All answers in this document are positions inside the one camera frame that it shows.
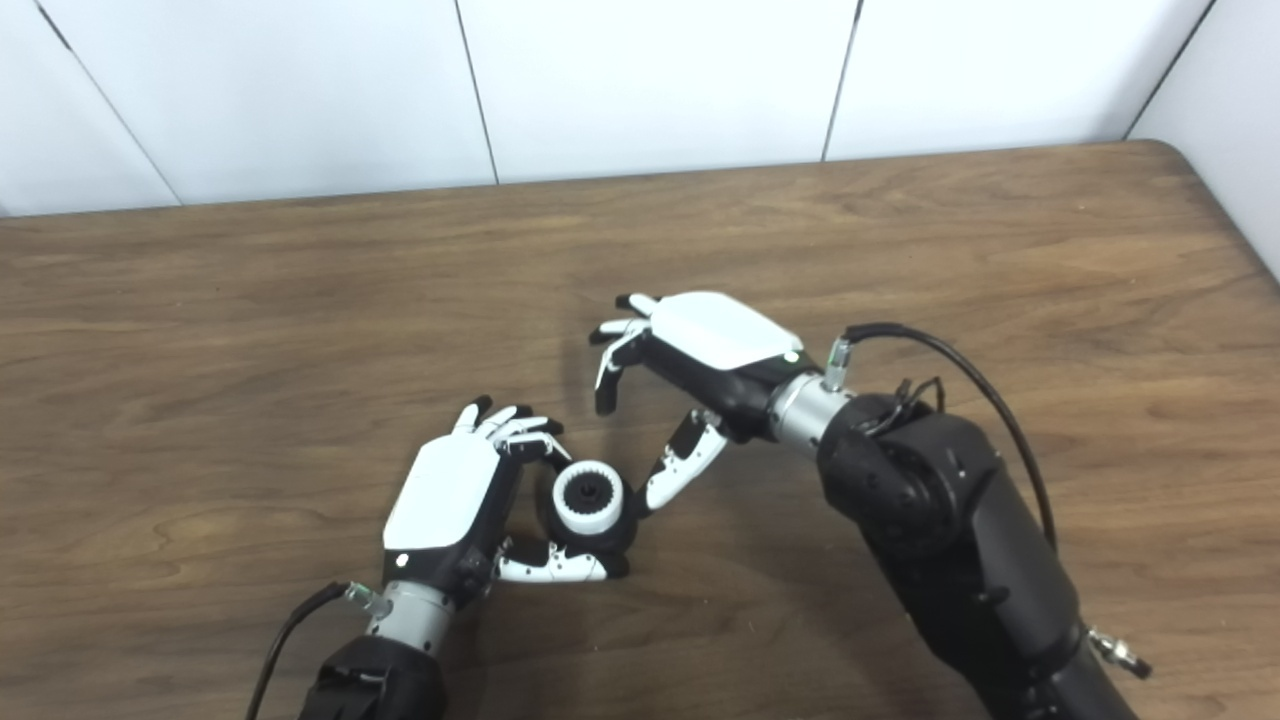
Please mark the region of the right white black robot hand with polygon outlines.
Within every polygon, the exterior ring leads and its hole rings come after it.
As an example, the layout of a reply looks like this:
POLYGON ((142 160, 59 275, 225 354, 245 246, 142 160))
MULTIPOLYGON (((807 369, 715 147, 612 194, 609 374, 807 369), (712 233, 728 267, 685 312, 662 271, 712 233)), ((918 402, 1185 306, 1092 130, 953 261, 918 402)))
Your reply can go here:
POLYGON ((604 348, 596 415, 616 411, 620 378, 636 365, 698 402, 637 492, 636 514, 646 518, 705 471, 728 442, 773 442, 777 396, 817 365, 795 333, 726 293, 623 293, 614 305, 634 316, 603 322, 589 336, 590 345, 604 348))

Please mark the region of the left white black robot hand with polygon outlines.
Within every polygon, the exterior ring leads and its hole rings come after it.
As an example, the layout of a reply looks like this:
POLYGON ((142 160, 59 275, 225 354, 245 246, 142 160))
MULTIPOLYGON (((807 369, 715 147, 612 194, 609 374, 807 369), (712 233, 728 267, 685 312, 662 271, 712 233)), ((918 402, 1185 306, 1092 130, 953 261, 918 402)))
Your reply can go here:
POLYGON ((570 584, 631 573, 632 493, 613 466, 577 460, 563 427, 488 396, 416 452, 381 532, 381 583, 463 607, 497 582, 570 584))

